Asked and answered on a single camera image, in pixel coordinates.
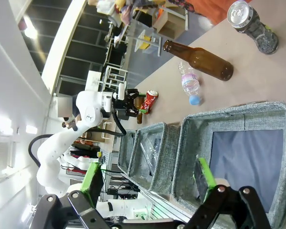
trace plastic water bottle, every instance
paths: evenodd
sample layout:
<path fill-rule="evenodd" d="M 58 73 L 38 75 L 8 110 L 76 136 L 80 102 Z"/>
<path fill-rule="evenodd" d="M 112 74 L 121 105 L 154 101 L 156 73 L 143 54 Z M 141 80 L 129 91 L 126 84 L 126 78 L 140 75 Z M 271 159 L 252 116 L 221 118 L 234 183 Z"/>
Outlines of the plastic water bottle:
<path fill-rule="evenodd" d="M 182 76 L 182 88 L 184 92 L 190 97 L 189 102 L 191 105 L 200 104 L 200 85 L 197 80 L 194 68 L 186 62 L 180 62 L 179 72 Z"/>

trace orange shirt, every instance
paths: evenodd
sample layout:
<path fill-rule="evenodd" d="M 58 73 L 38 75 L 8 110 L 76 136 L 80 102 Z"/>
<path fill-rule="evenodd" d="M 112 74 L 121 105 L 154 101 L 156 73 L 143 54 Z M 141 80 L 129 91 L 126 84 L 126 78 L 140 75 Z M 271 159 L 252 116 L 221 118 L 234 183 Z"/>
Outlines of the orange shirt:
<path fill-rule="evenodd" d="M 235 0 L 186 0 L 194 6 L 195 12 L 207 17 L 213 25 L 227 18 L 230 6 Z"/>

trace gray fabric storage bin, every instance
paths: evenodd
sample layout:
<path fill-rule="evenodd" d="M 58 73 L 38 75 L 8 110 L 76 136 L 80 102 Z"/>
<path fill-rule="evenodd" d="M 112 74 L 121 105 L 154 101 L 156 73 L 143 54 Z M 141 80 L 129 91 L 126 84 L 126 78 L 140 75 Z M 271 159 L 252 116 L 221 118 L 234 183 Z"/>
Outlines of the gray fabric storage bin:
<path fill-rule="evenodd" d="M 126 132 L 126 135 L 121 137 L 120 151 L 118 156 L 118 168 L 123 173 L 128 174 L 136 131 L 127 130 Z"/>
<path fill-rule="evenodd" d="M 172 195 L 175 201 L 195 212 L 200 206 L 192 179 L 196 156 L 204 157 L 210 164 L 214 132 L 248 130 L 283 130 L 280 176 L 267 213 L 271 228 L 277 229 L 286 214 L 286 105 L 282 102 L 246 104 L 187 116 L 181 126 Z M 234 228 L 234 224 L 229 216 L 220 215 L 214 228 Z"/>
<path fill-rule="evenodd" d="M 144 134 L 161 134 L 161 141 L 153 176 L 149 176 L 150 170 L 144 158 L 140 142 Z M 158 123 L 138 129 L 129 166 L 129 180 L 144 191 L 154 191 L 168 194 L 172 188 L 172 178 L 177 156 L 180 127 Z"/>

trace floor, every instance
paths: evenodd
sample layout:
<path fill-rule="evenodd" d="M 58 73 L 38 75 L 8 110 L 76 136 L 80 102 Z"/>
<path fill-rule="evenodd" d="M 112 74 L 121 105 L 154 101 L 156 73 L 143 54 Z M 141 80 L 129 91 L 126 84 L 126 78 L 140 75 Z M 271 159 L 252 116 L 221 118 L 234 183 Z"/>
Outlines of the floor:
<path fill-rule="evenodd" d="M 212 24 L 207 18 L 189 12 L 189 30 L 185 31 L 175 41 L 189 45 L 211 28 Z M 155 37 L 159 37 L 158 34 L 154 34 L 153 29 L 137 21 L 132 22 L 129 34 L 132 36 L 138 36 L 144 29 L 146 30 L 146 35 L 154 35 Z M 161 47 L 167 39 L 168 38 L 166 37 L 162 37 Z M 126 79 L 128 88 L 134 88 L 173 57 L 173 55 L 170 53 L 163 51 L 162 48 L 160 57 L 157 56 L 157 51 L 154 51 L 151 54 L 146 54 L 143 53 L 142 50 L 134 52 L 134 48 L 135 41 L 130 42 L 125 57 L 128 60 L 126 63 L 128 68 L 128 75 Z"/>

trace screw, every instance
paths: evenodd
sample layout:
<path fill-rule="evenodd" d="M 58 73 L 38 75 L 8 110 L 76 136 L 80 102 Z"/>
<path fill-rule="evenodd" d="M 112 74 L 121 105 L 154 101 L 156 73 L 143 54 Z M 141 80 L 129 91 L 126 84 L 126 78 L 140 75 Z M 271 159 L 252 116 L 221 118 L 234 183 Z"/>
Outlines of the screw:
<path fill-rule="evenodd" d="M 245 188 L 245 189 L 243 190 L 243 193 L 245 193 L 245 194 L 249 194 L 249 193 L 250 193 L 250 189 Z"/>
<path fill-rule="evenodd" d="M 219 191 L 219 192 L 224 192 L 224 191 L 225 191 L 225 187 L 220 186 L 217 191 Z"/>
<path fill-rule="evenodd" d="M 77 193 L 77 192 L 73 193 L 73 194 L 72 194 L 72 197 L 73 197 L 73 198 L 77 198 L 77 197 L 78 197 L 78 193 Z"/>
<path fill-rule="evenodd" d="M 180 224 L 177 226 L 177 229 L 183 229 L 184 228 L 184 224 Z"/>

